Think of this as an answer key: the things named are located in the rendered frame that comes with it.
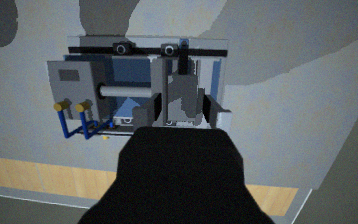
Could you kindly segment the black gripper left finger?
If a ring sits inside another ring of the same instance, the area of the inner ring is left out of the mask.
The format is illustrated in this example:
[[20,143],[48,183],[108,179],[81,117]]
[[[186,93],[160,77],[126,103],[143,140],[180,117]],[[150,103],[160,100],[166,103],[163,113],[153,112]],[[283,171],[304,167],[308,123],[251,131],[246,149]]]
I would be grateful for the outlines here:
[[153,94],[142,106],[132,109],[134,132],[139,127],[152,126],[162,111],[162,93]]

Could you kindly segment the dark grey rectangular block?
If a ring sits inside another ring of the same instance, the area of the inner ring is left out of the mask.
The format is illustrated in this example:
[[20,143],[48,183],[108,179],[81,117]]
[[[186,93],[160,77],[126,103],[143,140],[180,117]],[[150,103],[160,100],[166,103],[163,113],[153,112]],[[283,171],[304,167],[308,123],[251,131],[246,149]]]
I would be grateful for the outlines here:
[[168,76],[168,120],[195,121],[198,78],[188,74]]

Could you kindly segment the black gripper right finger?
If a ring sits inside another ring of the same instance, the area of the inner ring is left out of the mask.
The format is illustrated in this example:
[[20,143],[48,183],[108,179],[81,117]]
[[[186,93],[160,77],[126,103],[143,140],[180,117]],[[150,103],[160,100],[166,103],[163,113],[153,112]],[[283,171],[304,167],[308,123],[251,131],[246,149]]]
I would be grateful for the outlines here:
[[223,109],[211,95],[204,94],[202,112],[211,129],[220,129],[230,134],[233,113]]

